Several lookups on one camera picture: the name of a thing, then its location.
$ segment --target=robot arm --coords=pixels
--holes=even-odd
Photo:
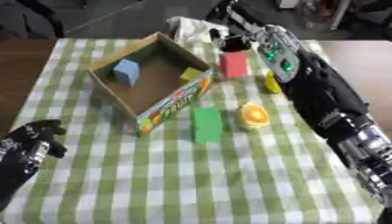
[[[47,155],[63,158],[67,149],[54,140],[64,135],[60,120],[30,122],[0,140],[0,212],[29,180]]]
[[[243,30],[212,41],[224,52],[257,51],[296,111],[323,137],[342,163],[389,211],[392,208],[392,144],[368,114],[368,104],[317,54],[289,31],[252,18],[238,0],[221,1],[207,16]]]

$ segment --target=light blue block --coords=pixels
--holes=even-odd
[[[125,86],[132,87],[140,77],[139,64],[128,59],[120,60],[113,72],[115,73],[115,80],[117,83]]]

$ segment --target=pink block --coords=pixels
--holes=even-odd
[[[220,68],[226,77],[237,77],[247,73],[245,52],[224,52],[220,55]]]

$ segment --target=cardboard box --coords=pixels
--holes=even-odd
[[[140,78],[133,87],[117,84],[113,68],[121,59],[139,63]],[[193,67],[203,73],[188,81],[181,74]],[[211,85],[209,65],[161,33],[135,41],[87,67],[94,84],[120,109],[137,133],[149,133]]]

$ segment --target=gingham tablecloth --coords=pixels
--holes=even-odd
[[[369,223],[378,216],[381,207],[284,96],[265,93],[266,68],[253,51],[247,76],[216,83],[150,135],[129,134],[84,70],[127,42],[57,42],[14,127],[60,118],[69,151],[48,158],[15,195],[3,213],[8,223]],[[211,44],[185,47],[219,72]],[[240,131],[235,110],[248,101],[269,111],[269,126]],[[194,143],[191,109],[208,106],[221,109],[221,142]]]

